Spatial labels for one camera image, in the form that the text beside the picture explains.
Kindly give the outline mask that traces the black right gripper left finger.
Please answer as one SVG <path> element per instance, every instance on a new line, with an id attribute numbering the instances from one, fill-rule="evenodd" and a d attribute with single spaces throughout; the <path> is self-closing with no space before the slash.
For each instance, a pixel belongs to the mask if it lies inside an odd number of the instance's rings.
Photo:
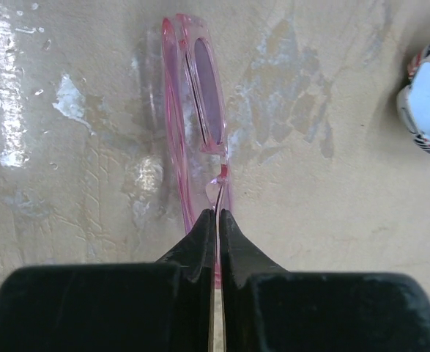
<path id="1" fill-rule="evenodd" d="M 0 287 L 0 351 L 207 351 L 214 213 L 151 263 L 38 265 Z"/>

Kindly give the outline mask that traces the printed glasses case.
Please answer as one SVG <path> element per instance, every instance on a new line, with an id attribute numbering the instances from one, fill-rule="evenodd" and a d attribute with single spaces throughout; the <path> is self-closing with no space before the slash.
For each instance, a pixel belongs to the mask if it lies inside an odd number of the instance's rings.
<path id="1" fill-rule="evenodd" d="M 396 98 L 399 118 L 413 142 L 430 154 L 430 43 L 407 65 L 409 79 Z"/>

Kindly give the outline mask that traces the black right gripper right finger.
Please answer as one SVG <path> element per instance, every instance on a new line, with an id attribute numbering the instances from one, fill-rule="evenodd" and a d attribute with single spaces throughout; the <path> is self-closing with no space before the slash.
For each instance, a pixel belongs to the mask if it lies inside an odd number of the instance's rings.
<path id="1" fill-rule="evenodd" d="M 410 276 L 287 271 L 219 222 L 229 351 L 430 351 L 430 300 Z"/>

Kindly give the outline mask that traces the pink transparent sunglasses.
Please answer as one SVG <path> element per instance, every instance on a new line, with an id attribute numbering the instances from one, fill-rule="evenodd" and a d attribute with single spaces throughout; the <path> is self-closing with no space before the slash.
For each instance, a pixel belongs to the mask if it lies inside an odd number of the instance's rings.
<path id="1" fill-rule="evenodd" d="M 176 14 L 161 26 L 168 147 L 185 229 L 200 213 L 231 209 L 231 175 L 223 92 L 207 22 Z"/>

